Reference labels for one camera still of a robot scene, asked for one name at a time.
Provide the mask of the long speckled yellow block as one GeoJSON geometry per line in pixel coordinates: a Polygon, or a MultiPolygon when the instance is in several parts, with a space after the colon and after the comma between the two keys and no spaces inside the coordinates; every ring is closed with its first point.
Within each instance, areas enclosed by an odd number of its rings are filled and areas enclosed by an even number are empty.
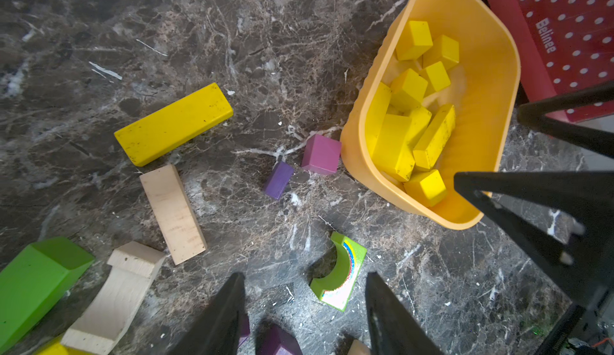
{"type": "Polygon", "coordinates": [[[412,120],[401,115],[385,115],[374,150],[374,165],[398,182],[408,182],[415,160],[409,147],[412,120]]]}

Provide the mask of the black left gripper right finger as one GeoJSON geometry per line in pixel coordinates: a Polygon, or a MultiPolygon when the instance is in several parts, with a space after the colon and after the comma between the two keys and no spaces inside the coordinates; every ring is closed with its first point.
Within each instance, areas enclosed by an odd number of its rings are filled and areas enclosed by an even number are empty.
{"type": "Polygon", "coordinates": [[[377,272],[366,278],[372,354],[443,354],[377,272]]]}

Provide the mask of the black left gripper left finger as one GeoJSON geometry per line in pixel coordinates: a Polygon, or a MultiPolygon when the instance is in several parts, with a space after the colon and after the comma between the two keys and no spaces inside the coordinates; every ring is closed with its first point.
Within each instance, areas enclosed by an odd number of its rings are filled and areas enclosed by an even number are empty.
{"type": "Polygon", "coordinates": [[[245,275],[233,273],[169,354],[237,354],[245,315],[245,275]]]}

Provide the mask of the yellow cube block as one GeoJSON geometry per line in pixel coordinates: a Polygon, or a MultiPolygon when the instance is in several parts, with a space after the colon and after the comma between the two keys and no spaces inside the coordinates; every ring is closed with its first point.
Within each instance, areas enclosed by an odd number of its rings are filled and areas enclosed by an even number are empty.
{"type": "Polygon", "coordinates": [[[428,83],[425,97],[440,92],[451,85],[451,80],[443,62],[436,62],[423,68],[419,75],[428,83]]]}
{"type": "Polygon", "coordinates": [[[390,86],[392,92],[390,104],[403,112],[420,108],[427,87],[427,80],[409,68],[393,80],[390,86]]]}
{"type": "Polygon", "coordinates": [[[403,186],[407,195],[428,207],[438,204],[448,193],[439,170],[413,174],[403,186]]]}
{"type": "Polygon", "coordinates": [[[66,347],[61,343],[61,340],[62,335],[57,336],[36,350],[34,355],[92,355],[91,353],[87,353],[85,351],[66,347]]]}
{"type": "Polygon", "coordinates": [[[446,70],[460,63],[460,43],[446,35],[440,35],[433,41],[433,46],[424,53],[423,67],[442,62],[446,70]]]}
{"type": "Polygon", "coordinates": [[[432,46],[433,38],[428,22],[410,20],[398,40],[396,55],[399,61],[416,60],[432,46]]]}

